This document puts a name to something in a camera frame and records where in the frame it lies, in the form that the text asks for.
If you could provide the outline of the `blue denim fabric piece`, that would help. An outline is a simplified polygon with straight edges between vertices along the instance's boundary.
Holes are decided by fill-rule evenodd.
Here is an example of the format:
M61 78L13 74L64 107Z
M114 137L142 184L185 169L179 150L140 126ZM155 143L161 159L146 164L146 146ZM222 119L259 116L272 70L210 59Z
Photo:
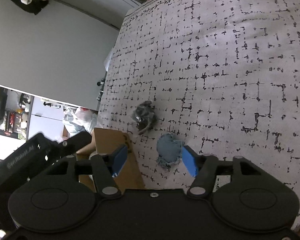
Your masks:
M165 133L157 140L157 165L163 170L169 171L181 160L181 152L184 141L180 140L174 133Z

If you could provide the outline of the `dark sock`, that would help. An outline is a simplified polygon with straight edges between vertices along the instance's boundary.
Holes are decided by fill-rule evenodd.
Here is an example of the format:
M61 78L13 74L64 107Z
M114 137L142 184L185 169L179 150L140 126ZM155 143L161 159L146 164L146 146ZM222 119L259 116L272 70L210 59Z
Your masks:
M152 101L147 100L139 104L132 113L132 119L136 123L138 135L152 129L157 122L157 115L152 106Z

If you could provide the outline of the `brown cardboard box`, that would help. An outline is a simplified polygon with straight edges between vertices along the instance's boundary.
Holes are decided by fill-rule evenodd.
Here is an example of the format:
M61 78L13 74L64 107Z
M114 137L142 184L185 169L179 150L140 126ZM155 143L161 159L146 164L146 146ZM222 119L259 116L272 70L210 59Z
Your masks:
M77 151L78 160L91 159L95 155L100 155L122 192L126 189L145 188L127 133L95 128L91 136L91 143Z

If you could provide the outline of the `white plastic bags pile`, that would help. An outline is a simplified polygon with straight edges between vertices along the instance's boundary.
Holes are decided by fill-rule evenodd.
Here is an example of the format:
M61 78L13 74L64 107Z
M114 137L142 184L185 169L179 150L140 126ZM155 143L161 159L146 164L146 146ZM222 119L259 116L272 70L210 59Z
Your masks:
M97 126L97 114L90 109L66 107L63 113L62 123L70 136L83 131L91 133Z

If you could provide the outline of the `kitchen shelf with items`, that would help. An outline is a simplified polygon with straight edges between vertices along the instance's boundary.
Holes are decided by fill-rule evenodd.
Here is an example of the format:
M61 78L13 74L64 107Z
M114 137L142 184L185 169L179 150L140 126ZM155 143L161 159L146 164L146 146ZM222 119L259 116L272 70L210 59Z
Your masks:
M0 135L27 140L34 96L0 87Z

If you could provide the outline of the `black tripod on floor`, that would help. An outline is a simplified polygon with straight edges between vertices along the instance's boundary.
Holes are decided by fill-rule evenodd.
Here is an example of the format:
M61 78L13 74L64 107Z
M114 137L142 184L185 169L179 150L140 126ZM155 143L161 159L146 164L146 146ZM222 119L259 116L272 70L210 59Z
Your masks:
M102 95L104 93L104 83L105 83L106 78L104 77L102 80L97 82L97 87L99 88L99 93L97 97L97 101L100 102L102 99Z

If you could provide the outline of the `grid pattern bed blanket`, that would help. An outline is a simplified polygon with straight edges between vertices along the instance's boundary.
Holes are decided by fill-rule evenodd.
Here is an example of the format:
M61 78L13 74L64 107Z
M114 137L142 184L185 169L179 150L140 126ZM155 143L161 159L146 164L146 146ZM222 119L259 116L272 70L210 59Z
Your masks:
M157 122L138 135L132 113L147 100ZM150 189L192 183L183 164L157 165L170 132L199 154L244 156L300 200L300 0L151 0L129 11L98 126L129 134Z

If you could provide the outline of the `white small appliance box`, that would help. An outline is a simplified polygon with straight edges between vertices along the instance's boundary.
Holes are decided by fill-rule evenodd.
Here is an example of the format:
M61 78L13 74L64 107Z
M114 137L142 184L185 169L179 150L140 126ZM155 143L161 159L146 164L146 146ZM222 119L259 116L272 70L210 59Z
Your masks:
M110 50L108 56L106 57L105 61L104 61L104 68L106 70L106 72L108 71L109 69L109 66L110 66L110 62L111 62L111 59L113 57L113 53L114 53L114 47Z

